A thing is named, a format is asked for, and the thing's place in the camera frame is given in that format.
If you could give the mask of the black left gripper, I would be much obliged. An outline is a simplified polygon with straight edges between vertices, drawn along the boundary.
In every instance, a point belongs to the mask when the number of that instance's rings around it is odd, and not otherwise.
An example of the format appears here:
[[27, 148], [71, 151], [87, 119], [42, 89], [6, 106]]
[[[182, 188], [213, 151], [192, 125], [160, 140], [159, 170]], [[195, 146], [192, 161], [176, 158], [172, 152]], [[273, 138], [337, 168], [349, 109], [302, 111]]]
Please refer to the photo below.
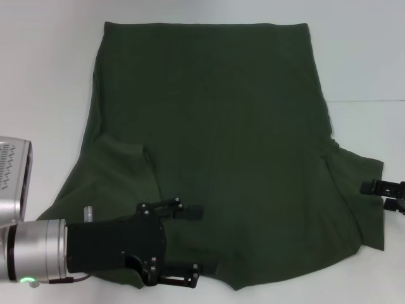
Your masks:
[[66, 262], [70, 273], [96, 274], [133, 269], [145, 285], [188, 281], [214, 274], [217, 263], [165, 263], [166, 237], [161, 219], [202, 219], [202, 205], [180, 198], [137, 205], [129, 217], [68, 224]]

